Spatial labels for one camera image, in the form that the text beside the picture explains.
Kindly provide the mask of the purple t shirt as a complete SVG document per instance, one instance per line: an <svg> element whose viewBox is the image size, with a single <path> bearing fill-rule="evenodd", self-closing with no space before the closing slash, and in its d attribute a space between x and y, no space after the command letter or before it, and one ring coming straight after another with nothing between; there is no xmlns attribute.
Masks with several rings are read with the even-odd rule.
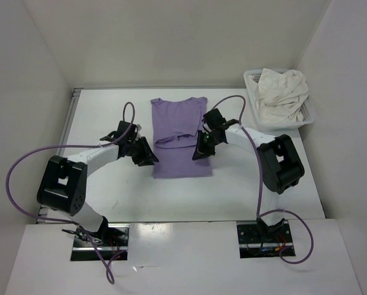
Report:
<svg viewBox="0 0 367 295"><path fill-rule="evenodd" d="M151 100L155 179L209 177L208 158L192 160L208 99L192 97L183 101Z"/></svg>

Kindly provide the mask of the white t shirt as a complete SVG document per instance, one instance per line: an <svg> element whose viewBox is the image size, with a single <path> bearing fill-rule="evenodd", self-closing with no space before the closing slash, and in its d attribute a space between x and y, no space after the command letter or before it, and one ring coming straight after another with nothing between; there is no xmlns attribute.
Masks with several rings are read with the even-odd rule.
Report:
<svg viewBox="0 0 367 295"><path fill-rule="evenodd" d="M251 81L259 119L265 124L302 122L301 107L308 99L309 87L302 72L291 69L278 73L262 70L259 81Z"/></svg>

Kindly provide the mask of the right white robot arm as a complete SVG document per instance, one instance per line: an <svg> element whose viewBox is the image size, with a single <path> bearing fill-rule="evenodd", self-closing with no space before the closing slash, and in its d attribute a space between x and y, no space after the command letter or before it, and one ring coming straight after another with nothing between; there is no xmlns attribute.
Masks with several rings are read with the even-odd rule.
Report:
<svg viewBox="0 0 367 295"><path fill-rule="evenodd" d="M246 128L232 119L219 125L209 125L198 132L193 161L215 155L215 147L221 143L233 144L252 152L259 167L259 195L256 206L256 235L264 242L271 241L282 228L284 219L276 224L264 221L261 213L263 190L278 195L298 184L305 170L298 152L288 135L271 136Z"/></svg>

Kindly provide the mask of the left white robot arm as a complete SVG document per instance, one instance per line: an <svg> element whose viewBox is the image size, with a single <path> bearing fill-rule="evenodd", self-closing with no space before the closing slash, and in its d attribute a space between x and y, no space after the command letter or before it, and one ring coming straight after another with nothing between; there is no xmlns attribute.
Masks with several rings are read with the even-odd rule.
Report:
<svg viewBox="0 0 367 295"><path fill-rule="evenodd" d="M87 238L97 246L104 245L111 235L117 237L123 233L110 229L107 218L86 202L87 178L123 157L131 157L139 167L159 161L143 136L117 143L113 143L113 139L105 136L95 149L69 157L51 157L37 192L39 204L63 213L70 221L82 226L87 231Z"/></svg>

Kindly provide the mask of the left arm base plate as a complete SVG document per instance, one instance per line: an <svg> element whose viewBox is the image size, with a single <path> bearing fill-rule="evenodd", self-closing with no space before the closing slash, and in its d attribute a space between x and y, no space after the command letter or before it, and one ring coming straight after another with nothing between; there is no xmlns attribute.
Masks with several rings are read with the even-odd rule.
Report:
<svg viewBox="0 0 367 295"><path fill-rule="evenodd" d="M109 229L112 231L112 236L107 237L102 241L95 237L92 238L97 250L100 252L104 260L126 261L128 258L128 235L129 224L111 224ZM66 230L63 232L74 235L73 247L71 250L70 261L99 261L92 244L87 237L79 230Z"/></svg>

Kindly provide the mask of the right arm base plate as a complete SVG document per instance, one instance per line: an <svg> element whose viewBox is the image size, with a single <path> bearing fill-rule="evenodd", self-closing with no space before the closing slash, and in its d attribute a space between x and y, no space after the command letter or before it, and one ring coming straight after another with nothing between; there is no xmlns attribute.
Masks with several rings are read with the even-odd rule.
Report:
<svg viewBox="0 0 367 295"><path fill-rule="evenodd" d="M238 222L237 236L240 258L295 257L290 225L284 221L275 232L261 235L255 221Z"/></svg>

